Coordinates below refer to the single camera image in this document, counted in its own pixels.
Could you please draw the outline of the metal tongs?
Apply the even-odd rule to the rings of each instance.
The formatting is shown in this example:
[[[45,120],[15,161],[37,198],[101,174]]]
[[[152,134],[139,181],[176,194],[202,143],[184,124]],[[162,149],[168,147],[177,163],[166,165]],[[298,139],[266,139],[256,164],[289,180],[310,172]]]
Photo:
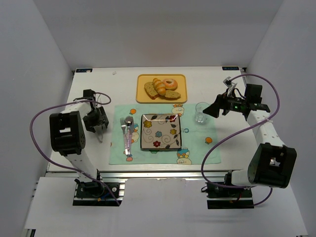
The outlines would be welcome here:
[[[100,143],[103,142],[103,114],[102,114],[102,107],[100,106],[96,106],[96,122],[95,122],[95,126],[94,129],[96,131],[96,136],[97,139]]]

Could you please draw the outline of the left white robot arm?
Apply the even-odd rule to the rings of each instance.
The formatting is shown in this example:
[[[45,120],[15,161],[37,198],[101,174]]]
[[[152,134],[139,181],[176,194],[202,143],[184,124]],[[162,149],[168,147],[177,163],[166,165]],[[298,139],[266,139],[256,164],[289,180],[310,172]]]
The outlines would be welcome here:
[[[53,151],[64,156],[77,170],[81,183],[100,180],[98,169],[90,161],[86,151],[85,132],[96,135],[103,142],[104,130],[109,120],[104,108],[96,99],[96,92],[83,91],[83,96],[60,113],[49,116],[50,140]]]

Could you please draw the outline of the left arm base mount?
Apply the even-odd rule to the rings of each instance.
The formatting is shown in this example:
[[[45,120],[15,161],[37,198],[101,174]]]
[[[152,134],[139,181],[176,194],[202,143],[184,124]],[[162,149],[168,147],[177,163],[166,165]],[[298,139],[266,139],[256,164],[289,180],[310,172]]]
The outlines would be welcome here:
[[[76,178],[73,206],[119,206],[121,204],[124,182],[111,178],[103,180],[100,174],[98,179],[103,181],[111,191],[98,182],[92,180],[83,182]]]

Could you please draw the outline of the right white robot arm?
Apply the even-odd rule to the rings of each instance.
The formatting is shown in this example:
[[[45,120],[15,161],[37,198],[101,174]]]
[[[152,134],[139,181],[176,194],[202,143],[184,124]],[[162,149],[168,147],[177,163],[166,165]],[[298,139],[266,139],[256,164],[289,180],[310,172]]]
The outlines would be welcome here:
[[[297,153],[278,136],[270,117],[270,109],[262,103],[262,86],[247,84],[243,97],[233,89],[219,94],[204,114],[218,118],[230,111],[241,113],[254,134],[257,150],[247,169],[232,171],[229,184],[239,187],[268,186],[286,188],[294,168]]]

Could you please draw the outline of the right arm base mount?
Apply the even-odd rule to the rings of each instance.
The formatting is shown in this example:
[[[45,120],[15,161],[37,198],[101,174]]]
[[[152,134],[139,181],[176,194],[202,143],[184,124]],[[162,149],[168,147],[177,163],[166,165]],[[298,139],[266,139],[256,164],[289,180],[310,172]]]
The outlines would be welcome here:
[[[249,189],[230,189],[206,183],[201,192],[206,193],[208,209],[254,208],[252,192]]]

